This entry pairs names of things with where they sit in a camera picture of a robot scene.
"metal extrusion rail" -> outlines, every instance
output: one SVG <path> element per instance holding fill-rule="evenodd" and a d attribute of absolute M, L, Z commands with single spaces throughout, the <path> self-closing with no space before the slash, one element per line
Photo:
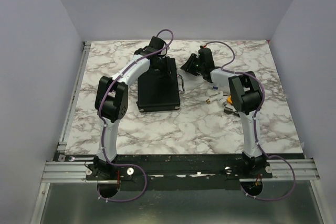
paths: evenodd
<path fill-rule="evenodd" d="M 317 180 L 320 178 L 314 160 L 312 159 L 292 159 L 292 165 L 296 180 Z M 292 180 L 292 173 L 288 165 L 281 160 L 269 160 L 272 168 L 273 178 L 263 179 L 265 181 Z M 86 167 L 84 162 L 47 162 L 42 183 L 97 183 L 97 181 L 87 181 Z M 253 181 L 253 179 L 241 179 L 241 182 Z M 116 180 L 104 180 L 99 183 L 116 183 Z"/>

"small yellow object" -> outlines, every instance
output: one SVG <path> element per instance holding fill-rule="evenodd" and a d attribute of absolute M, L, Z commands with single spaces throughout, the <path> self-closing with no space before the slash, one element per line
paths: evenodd
<path fill-rule="evenodd" d="M 226 101 L 232 105 L 231 95 L 229 95 L 229 97 L 226 99 Z"/>

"black case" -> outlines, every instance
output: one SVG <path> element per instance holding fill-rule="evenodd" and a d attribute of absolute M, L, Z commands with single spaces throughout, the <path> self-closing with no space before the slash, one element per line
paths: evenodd
<path fill-rule="evenodd" d="M 162 77 L 159 71 L 149 69 L 138 78 L 138 109 L 140 112 L 170 111 L 180 108 L 176 63 L 169 58 L 171 74 Z"/>

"marble surface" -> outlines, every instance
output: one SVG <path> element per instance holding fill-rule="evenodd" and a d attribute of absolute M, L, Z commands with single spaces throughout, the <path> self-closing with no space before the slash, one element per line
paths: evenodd
<path fill-rule="evenodd" d="M 266 41 L 227 41 L 236 60 L 227 69 L 255 72 L 265 86 L 266 101 L 261 110 L 261 144 L 268 153 L 301 153 L 296 129 L 287 105 L 269 46 Z M 102 75 L 111 76 L 123 68 L 133 52 L 148 41 L 93 42 L 80 88 L 67 154 L 95 154 L 100 126 L 94 109 Z M 180 95 L 181 108 L 173 112 L 140 113 L 136 105 L 137 85 L 129 91 L 129 108 L 122 119 L 117 140 L 119 154 L 211 154 L 241 153 L 243 131 L 240 118 L 223 113 L 219 102 L 205 100 L 218 94 L 212 85 L 180 70 L 197 52 L 201 41 L 174 41 L 168 55 L 176 59 L 184 77 L 186 92 Z M 232 54 L 220 44 L 211 44 L 215 64 L 230 61 Z"/>

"white wall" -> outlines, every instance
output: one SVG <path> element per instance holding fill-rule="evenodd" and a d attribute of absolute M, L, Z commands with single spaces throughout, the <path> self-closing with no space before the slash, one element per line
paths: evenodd
<path fill-rule="evenodd" d="M 334 220 L 335 39 L 335 0 L 293 0 L 270 43 L 303 150 L 315 159 Z"/>
<path fill-rule="evenodd" d="M 60 0 L 0 7 L 0 222 L 29 223 L 83 44 Z"/>
<path fill-rule="evenodd" d="M 85 40 L 270 39 L 292 0 L 61 0 Z"/>

